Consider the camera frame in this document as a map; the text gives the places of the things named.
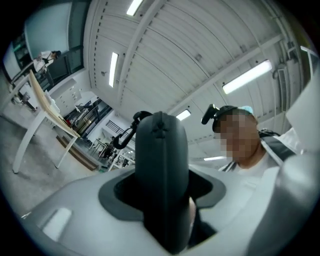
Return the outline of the white drawer cabinet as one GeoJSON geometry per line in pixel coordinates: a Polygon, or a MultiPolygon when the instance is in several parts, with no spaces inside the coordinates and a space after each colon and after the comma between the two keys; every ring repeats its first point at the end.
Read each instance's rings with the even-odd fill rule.
{"type": "Polygon", "coordinates": [[[86,88],[86,82],[71,78],[63,84],[52,88],[49,91],[49,95],[59,108],[60,115],[65,117],[76,108],[75,105],[82,98],[81,93],[86,88]]]}

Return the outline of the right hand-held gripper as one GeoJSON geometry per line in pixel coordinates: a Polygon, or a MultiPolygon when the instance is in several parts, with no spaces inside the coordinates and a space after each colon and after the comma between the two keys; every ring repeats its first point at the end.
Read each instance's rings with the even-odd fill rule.
{"type": "Polygon", "coordinates": [[[313,256],[312,243],[320,240],[312,217],[320,200],[320,79],[310,80],[287,118],[305,152],[289,157],[280,168],[247,256],[313,256]]]}

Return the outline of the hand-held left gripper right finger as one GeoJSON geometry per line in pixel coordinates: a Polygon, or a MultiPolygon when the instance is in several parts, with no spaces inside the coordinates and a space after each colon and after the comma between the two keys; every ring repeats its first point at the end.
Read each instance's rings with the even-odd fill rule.
{"type": "Polygon", "coordinates": [[[270,203],[279,167],[267,169],[260,178],[195,165],[190,169],[222,182],[226,191],[215,206],[199,211],[216,234],[184,256],[248,256],[250,241],[270,203]]]}

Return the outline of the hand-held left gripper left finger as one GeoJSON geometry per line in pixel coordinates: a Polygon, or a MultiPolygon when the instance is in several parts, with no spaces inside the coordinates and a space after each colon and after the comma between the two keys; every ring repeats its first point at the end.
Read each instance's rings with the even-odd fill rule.
{"type": "Polygon", "coordinates": [[[128,168],[68,183],[23,218],[22,224],[45,256],[172,256],[141,221],[122,221],[99,202],[99,190],[128,168]]]}

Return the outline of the wooden table with white legs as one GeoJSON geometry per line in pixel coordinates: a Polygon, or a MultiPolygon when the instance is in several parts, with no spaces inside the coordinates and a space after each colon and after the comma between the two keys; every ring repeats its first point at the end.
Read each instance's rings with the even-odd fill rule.
{"type": "Polygon", "coordinates": [[[64,152],[62,153],[59,161],[54,165],[57,169],[60,167],[61,163],[63,162],[64,158],[66,157],[67,153],[76,142],[77,138],[79,138],[79,134],[75,132],[72,128],[70,128],[66,123],[63,117],[60,115],[58,107],[56,106],[54,100],[50,97],[47,91],[43,91],[40,84],[36,80],[36,77],[32,71],[29,72],[27,76],[25,76],[17,86],[12,90],[12,92],[6,96],[2,104],[0,105],[0,116],[3,114],[5,108],[7,107],[8,103],[14,97],[14,95],[21,89],[21,87],[25,83],[29,83],[32,87],[32,90],[36,96],[37,102],[39,104],[39,108],[37,110],[37,115],[31,125],[28,127],[20,145],[16,152],[14,162],[12,165],[12,171],[17,174],[20,170],[21,162],[25,151],[31,141],[31,138],[39,128],[42,121],[47,118],[60,129],[65,131],[67,134],[72,136],[72,139],[67,144],[64,152]]]}

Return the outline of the wooden steps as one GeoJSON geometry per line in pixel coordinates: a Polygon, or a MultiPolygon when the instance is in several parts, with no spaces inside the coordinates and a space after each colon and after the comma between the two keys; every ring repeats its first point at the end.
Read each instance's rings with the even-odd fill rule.
{"type": "MultiPolygon", "coordinates": [[[[56,139],[64,148],[66,148],[71,141],[70,137],[64,135],[57,135],[56,139]]],[[[84,152],[76,143],[71,146],[68,152],[90,171],[98,170],[101,167],[97,160],[94,160],[90,155],[84,152]]]]}

